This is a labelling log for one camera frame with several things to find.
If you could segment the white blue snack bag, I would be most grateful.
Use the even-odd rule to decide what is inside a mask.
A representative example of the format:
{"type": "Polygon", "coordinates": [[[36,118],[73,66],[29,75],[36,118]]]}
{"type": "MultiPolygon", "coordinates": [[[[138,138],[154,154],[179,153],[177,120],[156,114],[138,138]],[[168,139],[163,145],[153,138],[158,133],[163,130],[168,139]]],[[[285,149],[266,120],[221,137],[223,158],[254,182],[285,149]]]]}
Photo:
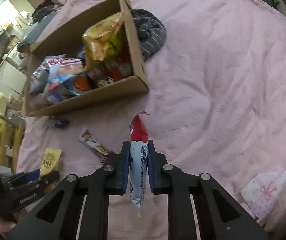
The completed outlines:
{"type": "Polygon", "coordinates": [[[31,75],[29,93],[41,94],[49,103],[56,104],[91,91],[83,64],[83,59],[64,54],[46,56],[31,75]]]}

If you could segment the pink bed duvet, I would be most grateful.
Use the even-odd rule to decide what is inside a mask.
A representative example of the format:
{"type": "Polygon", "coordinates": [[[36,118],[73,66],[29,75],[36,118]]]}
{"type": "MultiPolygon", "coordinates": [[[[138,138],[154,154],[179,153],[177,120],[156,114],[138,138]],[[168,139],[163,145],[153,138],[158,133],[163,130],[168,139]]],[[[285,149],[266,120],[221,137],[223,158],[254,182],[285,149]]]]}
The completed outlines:
{"type": "Polygon", "coordinates": [[[286,17],[261,0],[131,0],[166,27],[145,63],[150,91],[66,115],[65,130],[28,117],[17,171],[60,148],[61,174],[101,166],[77,136],[83,128],[119,152],[140,111],[155,149],[184,172],[208,172],[246,207],[255,176],[286,171],[286,17]]]}

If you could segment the red snack bag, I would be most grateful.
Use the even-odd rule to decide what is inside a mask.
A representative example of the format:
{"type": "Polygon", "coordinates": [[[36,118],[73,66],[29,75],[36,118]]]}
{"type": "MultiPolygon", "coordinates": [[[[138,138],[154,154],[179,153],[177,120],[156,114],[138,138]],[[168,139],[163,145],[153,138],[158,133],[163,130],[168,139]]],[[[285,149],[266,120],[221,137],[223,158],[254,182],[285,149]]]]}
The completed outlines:
{"type": "Polygon", "coordinates": [[[86,73],[97,87],[106,87],[133,75],[131,56],[127,52],[120,53],[115,58],[103,61],[86,73]]]}

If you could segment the yellow crinkled chip bag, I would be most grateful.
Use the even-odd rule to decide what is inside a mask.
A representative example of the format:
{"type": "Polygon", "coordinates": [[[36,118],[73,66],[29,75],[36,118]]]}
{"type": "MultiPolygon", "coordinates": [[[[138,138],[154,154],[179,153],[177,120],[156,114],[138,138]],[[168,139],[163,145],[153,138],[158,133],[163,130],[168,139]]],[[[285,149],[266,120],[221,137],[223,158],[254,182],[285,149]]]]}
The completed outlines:
{"type": "Polygon", "coordinates": [[[92,25],[82,35],[86,70],[117,56],[125,43],[124,13],[118,12],[92,25]]]}

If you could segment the small dark wrapper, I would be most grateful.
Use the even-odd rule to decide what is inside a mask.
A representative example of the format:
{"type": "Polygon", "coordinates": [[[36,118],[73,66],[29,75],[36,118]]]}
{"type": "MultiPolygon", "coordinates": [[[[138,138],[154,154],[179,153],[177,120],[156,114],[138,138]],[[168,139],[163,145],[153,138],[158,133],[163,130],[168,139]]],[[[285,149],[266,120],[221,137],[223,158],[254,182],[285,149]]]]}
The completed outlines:
{"type": "Polygon", "coordinates": [[[70,121],[66,119],[48,118],[44,121],[44,125],[58,129],[65,129],[69,126],[70,121]]]}

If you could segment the red white snack packet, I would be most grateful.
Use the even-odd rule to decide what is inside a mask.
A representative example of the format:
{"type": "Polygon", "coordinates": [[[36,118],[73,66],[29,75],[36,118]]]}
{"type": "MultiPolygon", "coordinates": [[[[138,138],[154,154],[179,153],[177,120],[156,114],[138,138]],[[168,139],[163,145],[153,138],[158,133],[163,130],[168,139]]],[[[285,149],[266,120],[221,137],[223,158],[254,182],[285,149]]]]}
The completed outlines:
{"type": "Polygon", "coordinates": [[[141,209],[146,197],[146,172],[149,135],[141,115],[148,115],[146,111],[137,114],[129,126],[131,163],[129,168],[129,193],[136,214],[141,217],[141,209]]]}

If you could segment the clothes pile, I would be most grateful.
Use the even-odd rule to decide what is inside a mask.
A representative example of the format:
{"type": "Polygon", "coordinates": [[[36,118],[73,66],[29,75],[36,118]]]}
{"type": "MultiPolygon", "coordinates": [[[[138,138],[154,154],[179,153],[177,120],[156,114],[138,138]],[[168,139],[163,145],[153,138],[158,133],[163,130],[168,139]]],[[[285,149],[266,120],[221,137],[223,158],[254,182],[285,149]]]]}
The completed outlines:
{"type": "Polygon", "coordinates": [[[63,4],[54,3],[51,0],[43,0],[32,14],[33,23],[39,23],[50,13],[58,11],[63,4]]]}

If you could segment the brown white biscuit packet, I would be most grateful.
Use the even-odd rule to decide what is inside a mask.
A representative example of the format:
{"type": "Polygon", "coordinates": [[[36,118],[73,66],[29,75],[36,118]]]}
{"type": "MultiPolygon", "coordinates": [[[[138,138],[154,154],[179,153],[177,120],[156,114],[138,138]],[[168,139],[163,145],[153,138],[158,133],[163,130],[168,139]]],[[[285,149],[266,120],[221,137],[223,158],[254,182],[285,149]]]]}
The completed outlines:
{"type": "Polygon", "coordinates": [[[116,154],[103,147],[91,134],[88,128],[84,127],[78,136],[78,141],[86,145],[100,160],[103,166],[110,165],[112,157],[116,154]]]}

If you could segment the white washing machine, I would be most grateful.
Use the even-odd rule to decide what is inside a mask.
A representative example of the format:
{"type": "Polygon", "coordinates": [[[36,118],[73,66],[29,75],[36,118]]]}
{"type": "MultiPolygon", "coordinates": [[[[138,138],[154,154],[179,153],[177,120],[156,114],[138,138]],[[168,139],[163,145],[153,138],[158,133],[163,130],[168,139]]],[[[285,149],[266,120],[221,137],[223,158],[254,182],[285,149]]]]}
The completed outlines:
{"type": "Polygon", "coordinates": [[[29,55],[19,52],[17,46],[15,46],[7,55],[5,59],[8,63],[17,69],[23,69],[27,66],[29,61],[29,55]]]}

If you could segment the small yellow packet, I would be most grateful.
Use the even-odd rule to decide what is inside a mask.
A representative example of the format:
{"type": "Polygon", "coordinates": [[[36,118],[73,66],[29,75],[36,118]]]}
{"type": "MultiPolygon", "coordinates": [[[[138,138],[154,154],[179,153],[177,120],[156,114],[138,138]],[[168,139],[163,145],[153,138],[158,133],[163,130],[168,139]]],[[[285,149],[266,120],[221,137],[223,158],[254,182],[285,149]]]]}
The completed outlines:
{"type": "Polygon", "coordinates": [[[46,148],[42,158],[40,177],[49,174],[52,171],[59,170],[60,157],[62,150],[59,148],[46,148]]]}

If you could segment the grey striped garment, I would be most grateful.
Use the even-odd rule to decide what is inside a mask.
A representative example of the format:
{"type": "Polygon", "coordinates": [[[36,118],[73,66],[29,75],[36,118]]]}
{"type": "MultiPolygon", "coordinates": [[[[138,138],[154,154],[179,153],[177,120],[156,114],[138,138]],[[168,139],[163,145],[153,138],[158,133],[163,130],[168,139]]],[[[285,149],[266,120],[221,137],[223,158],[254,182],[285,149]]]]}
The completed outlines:
{"type": "Polygon", "coordinates": [[[164,24],[147,10],[132,9],[131,15],[139,39],[142,57],[146,61],[164,45],[167,31],[164,24]]]}

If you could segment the cardboard box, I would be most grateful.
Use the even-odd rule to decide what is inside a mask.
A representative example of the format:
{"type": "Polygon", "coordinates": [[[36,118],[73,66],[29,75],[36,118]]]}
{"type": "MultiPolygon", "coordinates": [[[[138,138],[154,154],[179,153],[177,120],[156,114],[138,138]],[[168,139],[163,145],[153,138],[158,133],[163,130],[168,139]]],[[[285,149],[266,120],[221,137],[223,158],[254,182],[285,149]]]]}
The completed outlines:
{"type": "Polygon", "coordinates": [[[32,50],[26,113],[51,116],[147,93],[131,0],[102,0],[32,50]]]}

